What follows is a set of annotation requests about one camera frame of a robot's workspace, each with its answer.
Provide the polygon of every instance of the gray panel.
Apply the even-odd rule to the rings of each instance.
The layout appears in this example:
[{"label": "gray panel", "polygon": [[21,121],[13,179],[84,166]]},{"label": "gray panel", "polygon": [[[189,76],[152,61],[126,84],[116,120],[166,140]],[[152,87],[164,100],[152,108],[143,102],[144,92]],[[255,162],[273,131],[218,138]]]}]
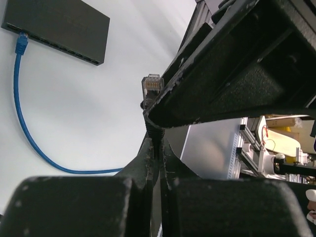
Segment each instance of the gray panel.
[{"label": "gray panel", "polygon": [[241,119],[191,125],[182,152],[182,162],[202,178],[227,179],[236,155],[233,147]]}]

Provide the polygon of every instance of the blue ethernet cable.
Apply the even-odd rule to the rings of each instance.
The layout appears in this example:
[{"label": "blue ethernet cable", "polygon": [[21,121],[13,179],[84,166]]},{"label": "blue ethernet cable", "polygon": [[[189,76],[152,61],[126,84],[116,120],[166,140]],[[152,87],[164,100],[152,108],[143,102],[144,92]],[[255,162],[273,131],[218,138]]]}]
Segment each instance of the blue ethernet cable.
[{"label": "blue ethernet cable", "polygon": [[32,136],[30,135],[30,132],[26,126],[26,123],[24,121],[21,106],[20,106],[20,98],[19,98],[19,71],[20,71],[20,64],[21,64],[21,58],[22,55],[24,55],[25,49],[28,45],[28,35],[25,33],[20,33],[19,38],[16,43],[15,53],[16,53],[16,59],[14,64],[14,76],[13,76],[13,93],[14,93],[14,103],[15,103],[15,109],[17,116],[19,118],[19,122],[21,125],[21,128],[28,139],[30,145],[33,147],[33,149],[37,152],[37,154],[43,158],[44,161],[46,161],[48,164],[53,166],[54,168],[64,171],[66,173],[70,174],[106,174],[106,173],[113,173],[113,172],[119,172],[122,170],[122,168],[118,169],[105,169],[105,170],[72,170],[64,168],[58,164],[56,164],[54,161],[52,161],[48,156],[44,154],[44,152],[38,147]]}]

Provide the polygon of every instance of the ethernet cable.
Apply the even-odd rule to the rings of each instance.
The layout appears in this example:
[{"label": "ethernet cable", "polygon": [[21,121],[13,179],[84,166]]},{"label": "ethernet cable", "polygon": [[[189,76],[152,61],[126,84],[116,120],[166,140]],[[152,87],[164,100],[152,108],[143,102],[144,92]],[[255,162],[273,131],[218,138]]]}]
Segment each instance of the ethernet cable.
[{"label": "ethernet cable", "polygon": [[26,50],[26,47],[28,45],[28,35],[25,33],[20,33],[19,38],[16,43],[15,53],[16,53],[16,59],[14,64],[14,76],[13,76],[13,93],[14,93],[14,103],[15,103],[15,109],[17,116],[19,118],[19,122],[21,125],[21,128],[29,141],[30,145],[33,147],[33,149],[37,152],[37,154],[43,158],[44,161],[46,161],[48,164],[53,166],[54,168],[64,171],[66,173],[70,174],[106,174],[106,173],[113,173],[113,172],[119,172],[122,170],[122,168],[118,169],[105,169],[105,170],[72,170],[64,168],[54,161],[52,161],[48,156],[44,154],[44,152],[38,147],[32,136],[30,135],[30,132],[26,126],[26,123],[24,121],[21,106],[20,106],[20,98],[19,98],[19,71],[20,71],[20,64],[21,64],[21,58],[24,55],[24,52]]}]

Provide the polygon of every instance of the blue cable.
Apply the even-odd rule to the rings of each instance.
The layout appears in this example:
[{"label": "blue cable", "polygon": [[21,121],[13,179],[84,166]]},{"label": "blue cable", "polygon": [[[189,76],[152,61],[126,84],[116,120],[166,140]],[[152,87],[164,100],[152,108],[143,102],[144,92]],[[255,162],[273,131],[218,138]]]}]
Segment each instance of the blue cable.
[{"label": "blue cable", "polygon": [[24,55],[26,46],[28,44],[28,36],[27,34],[21,33],[17,43],[16,43],[16,48],[15,48],[15,53],[16,53],[16,59],[15,59],[15,64],[14,64],[14,76],[13,76],[13,93],[14,93],[14,103],[15,103],[15,109],[16,113],[18,115],[19,121],[21,128],[28,139],[29,143],[33,147],[33,149],[39,154],[40,157],[43,158],[44,161],[46,161],[48,164],[53,166],[56,169],[59,169],[61,171],[70,173],[70,174],[106,174],[106,173],[113,173],[113,172],[119,172],[122,170],[122,168],[119,169],[105,169],[105,170],[88,170],[88,171],[80,171],[80,170],[72,170],[72,169],[67,169],[64,168],[55,162],[53,162],[48,156],[44,154],[44,152],[41,151],[41,149],[38,147],[32,136],[30,135],[30,132],[25,124],[22,111],[21,111],[21,106],[20,106],[20,98],[19,98],[19,71],[20,71],[20,63],[21,63],[21,58],[22,55]]}]

